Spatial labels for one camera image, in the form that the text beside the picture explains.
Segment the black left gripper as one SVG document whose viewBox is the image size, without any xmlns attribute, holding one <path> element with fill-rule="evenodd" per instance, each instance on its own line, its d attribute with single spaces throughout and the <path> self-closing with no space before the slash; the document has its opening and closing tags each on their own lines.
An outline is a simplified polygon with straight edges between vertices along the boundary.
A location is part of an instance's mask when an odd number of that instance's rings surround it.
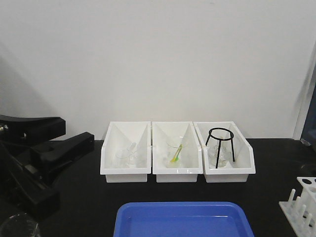
<svg viewBox="0 0 316 237">
<path fill-rule="evenodd" d="M 66 121 L 60 117 L 1 115 L 0 196 L 36 218 L 56 212 L 60 193 L 48 185 L 72 162 L 94 150 L 94 135 L 89 132 L 57 143 L 43 143 L 64 134 Z M 29 155 L 30 165 L 44 183 L 26 168 Z"/>
</svg>

